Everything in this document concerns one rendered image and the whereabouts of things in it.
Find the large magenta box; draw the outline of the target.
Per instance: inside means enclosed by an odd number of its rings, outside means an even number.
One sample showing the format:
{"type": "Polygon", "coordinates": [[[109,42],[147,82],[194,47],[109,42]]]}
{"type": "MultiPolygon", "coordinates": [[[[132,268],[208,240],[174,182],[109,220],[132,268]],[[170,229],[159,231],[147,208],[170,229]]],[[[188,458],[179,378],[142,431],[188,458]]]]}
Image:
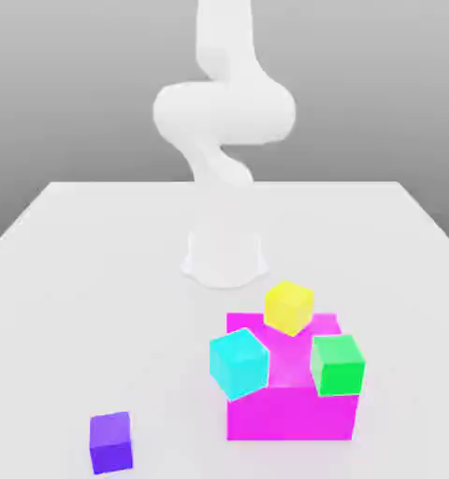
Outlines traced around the large magenta box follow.
{"type": "Polygon", "coordinates": [[[227,332],[244,327],[270,352],[268,386],[227,403],[227,439],[350,440],[359,396],[319,396],[310,370],[312,337],[339,335],[337,315],[316,313],[295,337],[265,325],[261,313],[227,315],[227,332]]]}

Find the small green cube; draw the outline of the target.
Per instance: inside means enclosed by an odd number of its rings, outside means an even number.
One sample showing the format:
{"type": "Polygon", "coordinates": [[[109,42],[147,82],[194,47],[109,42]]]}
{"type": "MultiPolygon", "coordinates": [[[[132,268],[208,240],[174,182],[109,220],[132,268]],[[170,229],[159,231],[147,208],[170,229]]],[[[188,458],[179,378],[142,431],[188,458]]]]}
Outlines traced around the small green cube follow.
{"type": "Polygon", "coordinates": [[[365,366],[365,358],[352,335],[312,338],[310,370],[320,397],[359,395],[365,366]]]}

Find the small purple cube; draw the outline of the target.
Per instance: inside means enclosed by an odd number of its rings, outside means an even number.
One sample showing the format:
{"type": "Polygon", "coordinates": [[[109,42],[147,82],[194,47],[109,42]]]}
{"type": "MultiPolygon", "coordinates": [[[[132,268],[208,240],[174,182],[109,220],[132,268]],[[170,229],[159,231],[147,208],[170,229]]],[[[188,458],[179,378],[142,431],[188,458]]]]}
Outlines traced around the small purple cube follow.
{"type": "Polygon", "coordinates": [[[90,419],[89,451],[94,474],[132,469],[129,412],[93,416],[90,419]]]}

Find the small cyan cube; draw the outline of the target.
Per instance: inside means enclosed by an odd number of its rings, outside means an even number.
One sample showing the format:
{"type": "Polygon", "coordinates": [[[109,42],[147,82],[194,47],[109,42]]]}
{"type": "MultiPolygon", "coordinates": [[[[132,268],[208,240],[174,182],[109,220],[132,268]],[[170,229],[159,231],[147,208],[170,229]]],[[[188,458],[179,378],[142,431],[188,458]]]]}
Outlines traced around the small cyan cube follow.
{"type": "Polygon", "coordinates": [[[233,402],[268,386],[269,349],[247,327],[210,341],[210,376],[233,402]]]}

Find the small yellow cube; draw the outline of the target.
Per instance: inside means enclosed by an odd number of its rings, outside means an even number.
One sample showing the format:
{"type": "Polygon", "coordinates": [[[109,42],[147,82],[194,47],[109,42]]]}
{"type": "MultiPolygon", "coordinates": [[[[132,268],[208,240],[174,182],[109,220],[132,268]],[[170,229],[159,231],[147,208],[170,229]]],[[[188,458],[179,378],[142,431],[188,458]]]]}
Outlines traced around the small yellow cube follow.
{"type": "Polygon", "coordinates": [[[311,321],[314,293],[290,281],[281,281],[265,297],[264,323],[295,337],[311,321]]]}

